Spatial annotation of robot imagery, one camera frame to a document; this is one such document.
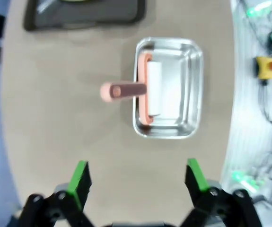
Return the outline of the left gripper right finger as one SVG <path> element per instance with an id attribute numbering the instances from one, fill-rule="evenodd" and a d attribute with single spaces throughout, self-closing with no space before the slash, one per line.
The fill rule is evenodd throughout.
<path id="1" fill-rule="evenodd" d="M 232 194 L 210 186 L 195 158 L 187 160 L 185 185 L 193 209 L 182 222 L 183 227 L 204 227 L 210 217 L 218 217 L 226 227 L 261 227 L 252 198 L 244 189 Z"/>

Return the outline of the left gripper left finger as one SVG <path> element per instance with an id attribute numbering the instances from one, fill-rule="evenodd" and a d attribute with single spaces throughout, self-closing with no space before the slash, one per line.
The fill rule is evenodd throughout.
<path id="1" fill-rule="evenodd" d="M 19 217 L 21 227 L 53 227 L 66 220 L 71 227 L 92 227 L 83 213 L 92 185 L 87 161 L 79 161 L 68 186 L 45 198 L 31 194 Z"/>

